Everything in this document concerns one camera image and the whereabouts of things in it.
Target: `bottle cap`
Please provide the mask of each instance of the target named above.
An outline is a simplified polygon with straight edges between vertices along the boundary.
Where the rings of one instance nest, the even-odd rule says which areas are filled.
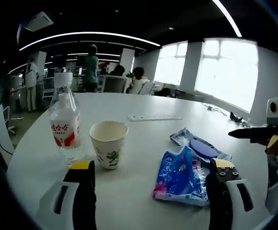
[[[73,80],[73,73],[66,72],[66,73],[55,73],[54,76],[54,87],[66,87],[72,84]]]

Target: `ceiling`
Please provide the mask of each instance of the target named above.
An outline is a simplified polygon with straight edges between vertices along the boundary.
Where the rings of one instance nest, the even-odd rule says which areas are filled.
[[[278,25],[256,1],[221,2],[236,22],[244,39],[257,41],[259,46],[278,52]],[[278,10],[276,2],[271,1],[269,4],[273,4],[276,6],[274,9]],[[37,50],[48,53],[48,62],[51,61],[51,56],[55,55],[85,53],[89,43],[97,45],[98,53],[115,55],[120,55],[124,47],[135,49],[135,55],[159,48],[130,38],[82,34],[48,39],[18,51],[34,41],[63,33],[110,32],[138,37],[162,46],[185,40],[202,41],[207,37],[237,37],[227,19],[211,0],[193,0],[190,3],[175,1],[169,6],[150,6],[142,3],[129,7],[125,4],[89,3],[87,6],[74,5],[70,9],[34,7],[25,12],[18,12],[17,15],[20,17],[13,21],[13,36],[16,37],[19,23],[25,25],[40,11],[44,11],[54,24],[36,32],[21,30],[19,44],[16,44],[15,39],[9,43],[12,46],[9,49],[12,57],[17,57],[6,57],[6,69],[9,71],[26,63],[27,56]],[[113,56],[99,58],[116,59]]]

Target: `desk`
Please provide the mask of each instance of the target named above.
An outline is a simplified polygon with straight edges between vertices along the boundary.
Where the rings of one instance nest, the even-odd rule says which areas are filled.
[[[99,230],[208,229],[209,208],[160,202],[152,198],[157,172],[166,150],[178,152],[169,135],[187,127],[232,161],[242,178],[266,198],[268,170],[265,148],[228,136],[237,125],[198,102],[121,93],[76,93],[81,106],[81,131],[87,155],[95,160],[96,224]],[[183,120],[130,122],[127,115],[175,115]],[[115,171],[103,170],[94,153],[90,127],[104,120],[126,122],[125,155]],[[21,139],[7,170],[19,202],[35,215],[41,196],[67,169],[58,154],[47,111]]]

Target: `gray floor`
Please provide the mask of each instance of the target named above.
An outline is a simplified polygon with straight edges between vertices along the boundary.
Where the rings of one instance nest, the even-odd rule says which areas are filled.
[[[13,114],[11,119],[9,120],[9,126],[14,126],[15,134],[10,134],[10,139],[13,145],[16,147],[22,137],[25,135],[27,130],[32,126],[32,124],[38,119],[39,116],[44,111],[36,111],[36,112],[23,112],[19,114]]]

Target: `bright window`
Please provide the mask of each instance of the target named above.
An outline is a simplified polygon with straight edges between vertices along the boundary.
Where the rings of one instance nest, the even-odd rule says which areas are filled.
[[[195,90],[237,106],[252,109],[258,76],[256,42],[205,39]]]
[[[188,42],[163,46],[159,52],[155,81],[179,85],[181,82]]]

